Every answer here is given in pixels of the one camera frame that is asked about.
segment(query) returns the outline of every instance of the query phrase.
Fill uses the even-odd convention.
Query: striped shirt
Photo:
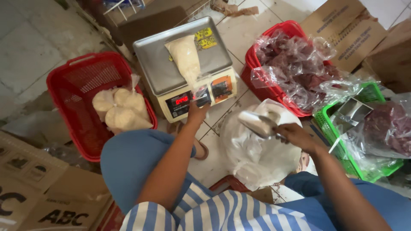
[[[120,231],[318,231],[305,215],[291,209],[262,203],[251,196],[225,191],[210,197],[192,183],[173,213],[153,202],[135,205]]]

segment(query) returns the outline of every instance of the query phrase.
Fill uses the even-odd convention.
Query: yellow sticker
[[[206,29],[199,30],[199,31],[195,34],[197,41],[200,40],[200,39],[203,39],[203,38],[205,38],[205,37],[208,37],[208,36],[210,36],[210,35],[212,35],[212,30],[211,30],[210,27],[208,27],[208,28],[206,28]]]
[[[207,39],[203,39],[199,41],[199,45],[203,47],[203,49],[208,49],[212,46],[217,45],[217,42],[215,41],[214,37],[209,37]]]

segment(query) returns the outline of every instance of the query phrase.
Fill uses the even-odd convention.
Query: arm
[[[136,203],[150,201],[171,211],[187,173],[194,136],[209,108],[209,104],[199,109],[194,102],[190,103],[187,123],[148,176]]]
[[[339,162],[316,144],[303,128],[298,124],[285,124],[280,125],[276,132],[311,156],[324,190],[338,218],[348,230],[391,230],[384,218],[345,175]]]

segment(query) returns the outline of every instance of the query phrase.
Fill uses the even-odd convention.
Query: digital weighing scale
[[[167,42],[194,34],[201,73],[211,74],[211,78],[197,81],[203,89],[197,95],[192,94],[164,46]],[[233,62],[211,17],[138,40],[133,47],[151,91],[169,122],[187,117],[189,103],[193,99],[199,107],[208,102],[213,106],[237,94],[236,73],[231,67]]]

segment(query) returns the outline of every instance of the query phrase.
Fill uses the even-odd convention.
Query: blue sleeve
[[[153,202],[135,205],[126,215],[120,231],[175,231],[175,220],[163,206]]]

